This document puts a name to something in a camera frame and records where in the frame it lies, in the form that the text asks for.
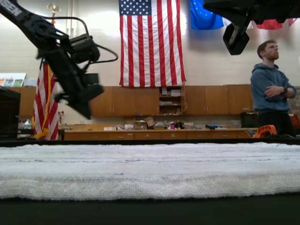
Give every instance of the black speaker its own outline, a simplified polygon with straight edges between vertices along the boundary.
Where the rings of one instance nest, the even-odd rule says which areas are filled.
[[[21,94],[0,86],[0,140],[18,138]]]

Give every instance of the white fabric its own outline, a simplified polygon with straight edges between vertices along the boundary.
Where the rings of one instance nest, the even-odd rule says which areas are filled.
[[[226,19],[224,17],[222,17],[222,20],[223,20],[223,24],[224,24],[225,27],[227,27],[228,25],[230,25],[232,23],[230,20],[228,20],[228,19]],[[253,27],[252,21],[250,21],[247,29],[253,29],[253,28],[254,27]]]
[[[0,148],[0,198],[174,199],[296,191],[300,191],[298,145]]]

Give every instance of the red flag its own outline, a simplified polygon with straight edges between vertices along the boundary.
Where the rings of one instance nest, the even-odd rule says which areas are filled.
[[[57,92],[55,75],[48,63],[42,60],[32,118],[34,137],[37,139],[58,140],[58,103],[54,101]]]
[[[290,18],[289,19],[289,26],[291,26],[296,20],[297,20],[297,18]]]
[[[186,81],[180,0],[119,0],[120,85],[165,87]]]
[[[282,23],[278,23],[276,19],[265,20],[262,24],[257,24],[257,28],[264,30],[278,30],[283,27]]]

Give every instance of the blue flag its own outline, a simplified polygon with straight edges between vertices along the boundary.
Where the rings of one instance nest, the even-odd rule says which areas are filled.
[[[194,30],[215,30],[224,26],[222,17],[203,8],[203,0],[190,0]]]

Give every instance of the black surface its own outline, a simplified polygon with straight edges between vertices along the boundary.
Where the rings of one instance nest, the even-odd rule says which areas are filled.
[[[289,145],[300,145],[300,138],[246,138],[246,139],[193,139],[193,140],[109,140],[109,141],[45,141],[45,140],[28,140],[28,141],[0,141],[0,147],[16,147],[26,144],[38,145],[154,145],[154,144],[177,144],[177,143],[219,143],[219,144],[238,144],[238,143],[279,143]]]
[[[1,225],[293,225],[300,194],[171,201],[0,201]]]
[[[18,137],[21,94],[0,86],[0,140]]]

